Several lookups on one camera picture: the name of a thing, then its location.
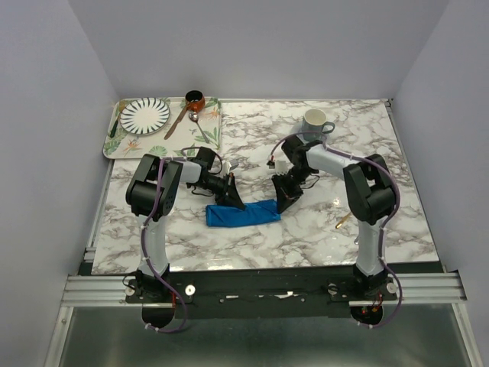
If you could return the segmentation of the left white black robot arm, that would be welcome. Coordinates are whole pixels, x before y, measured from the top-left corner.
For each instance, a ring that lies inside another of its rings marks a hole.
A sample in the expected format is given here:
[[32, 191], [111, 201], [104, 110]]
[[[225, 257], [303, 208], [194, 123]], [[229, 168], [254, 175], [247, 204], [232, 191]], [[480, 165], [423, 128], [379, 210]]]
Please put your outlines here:
[[164, 274], [169, 269], [165, 249], [166, 222], [176, 200], [180, 184], [209, 191], [220, 206], [245, 210], [236, 187], [234, 174], [219, 177], [211, 172], [218, 158], [210, 148], [199, 148], [196, 156], [185, 160], [167, 160], [145, 154], [125, 194], [131, 212], [140, 221], [141, 260], [138, 273], [147, 277], [143, 292], [153, 302], [164, 300], [169, 283]]

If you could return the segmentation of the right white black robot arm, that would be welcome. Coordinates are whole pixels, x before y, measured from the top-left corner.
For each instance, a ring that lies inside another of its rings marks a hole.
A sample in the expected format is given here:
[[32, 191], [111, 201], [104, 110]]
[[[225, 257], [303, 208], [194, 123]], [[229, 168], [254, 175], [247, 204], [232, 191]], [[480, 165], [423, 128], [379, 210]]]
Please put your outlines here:
[[320, 171], [343, 180], [351, 214], [358, 221], [358, 256], [351, 281], [353, 294], [367, 300], [387, 278], [384, 260], [384, 228], [400, 207], [400, 190], [379, 154], [362, 158], [330, 148], [315, 140], [304, 143], [298, 134], [285, 137], [278, 146], [292, 167], [275, 174], [272, 182], [277, 212], [283, 213], [302, 195], [306, 178]]

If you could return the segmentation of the blue satin napkin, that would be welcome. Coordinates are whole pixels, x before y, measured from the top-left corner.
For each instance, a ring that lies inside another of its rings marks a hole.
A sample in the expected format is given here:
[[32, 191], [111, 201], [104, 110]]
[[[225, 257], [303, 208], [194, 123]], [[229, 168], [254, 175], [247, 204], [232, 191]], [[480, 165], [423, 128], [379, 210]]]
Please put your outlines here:
[[239, 228], [279, 221], [281, 221], [281, 215], [277, 212], [275, 200], [246, 203], [244, 210], [220, 205], [206, 207], [206, 225], [208, 227]]

